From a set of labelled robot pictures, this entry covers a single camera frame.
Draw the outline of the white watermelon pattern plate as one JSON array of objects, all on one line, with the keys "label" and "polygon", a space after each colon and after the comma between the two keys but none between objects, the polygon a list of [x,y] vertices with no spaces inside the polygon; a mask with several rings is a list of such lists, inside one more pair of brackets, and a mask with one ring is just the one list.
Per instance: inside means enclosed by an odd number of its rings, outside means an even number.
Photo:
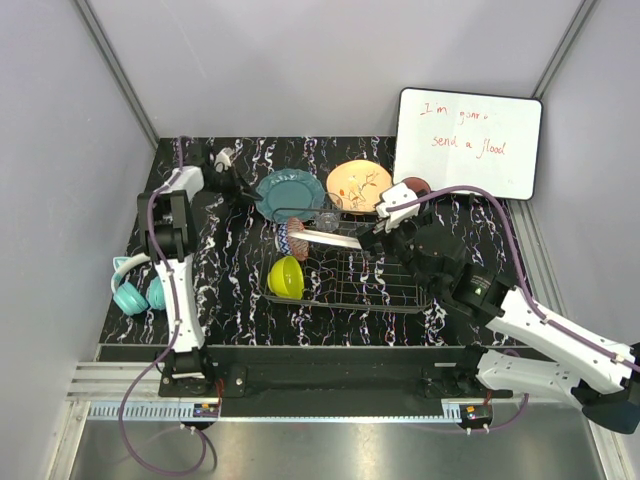
[{"label": "white watermelon pattern plate", "polygon": [[323,245],[356,250],[362,249],[362,246],[357,238],[351,238],[348,236],[328,232],[301,230],[289,233],[289,236],[294,239],[304,240],[311,243],[319,243]]}]

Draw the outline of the yellow green bowl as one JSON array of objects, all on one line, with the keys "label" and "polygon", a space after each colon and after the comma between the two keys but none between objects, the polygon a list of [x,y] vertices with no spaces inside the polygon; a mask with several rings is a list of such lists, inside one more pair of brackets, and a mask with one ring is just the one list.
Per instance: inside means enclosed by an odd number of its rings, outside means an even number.
[{"label": "yellow green bowl", "polygon": [[268,273],[267,285],[277,297],[300,300],[304,291],[304,274],[298,260],[293,256],[277,260]]}]

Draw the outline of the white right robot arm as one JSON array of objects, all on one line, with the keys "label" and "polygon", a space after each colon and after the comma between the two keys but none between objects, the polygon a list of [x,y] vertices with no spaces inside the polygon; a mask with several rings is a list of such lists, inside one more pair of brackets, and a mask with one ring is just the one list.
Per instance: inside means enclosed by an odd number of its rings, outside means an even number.
[{"label": "white right robot arm", "polygon": [[468,346],[442,376],[451,395],[508,390],[554,398],[620,434],[639,425],[639,347],[589,332],[527,298],[515,281],[468,260],[462,240],[427,220],[357,232],[362,249],[396,258],[452,316],[516,338],[545,360]]}]

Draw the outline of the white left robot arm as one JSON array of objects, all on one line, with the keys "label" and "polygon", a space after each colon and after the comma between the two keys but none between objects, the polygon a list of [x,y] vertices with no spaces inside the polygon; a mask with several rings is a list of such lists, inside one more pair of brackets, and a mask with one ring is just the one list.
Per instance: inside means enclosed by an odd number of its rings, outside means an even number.
[{"label": "white left robot arm", "polygon": [[165,301],[169,345],[160,354],[163,376],[196,396],[215,386],[216,372],[205,347],[193,287],[193,262],[199,239],[191,204],[201,192],[219,194],[248,206],[261,199],[234,166],[237,152],[219,152],[204,143],[178,143],[179,163],[151,192],[138,196],[138,225],[143,250],[156,271]]}]

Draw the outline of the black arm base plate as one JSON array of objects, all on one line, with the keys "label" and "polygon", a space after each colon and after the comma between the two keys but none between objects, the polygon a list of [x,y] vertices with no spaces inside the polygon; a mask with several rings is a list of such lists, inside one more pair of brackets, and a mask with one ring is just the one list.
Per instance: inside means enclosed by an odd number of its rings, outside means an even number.
[{"label": "black arm base plate", "polygon": [[163,396],[393,391],[423,398],[486,395],[462,347],[203,347],[156,359]]}]

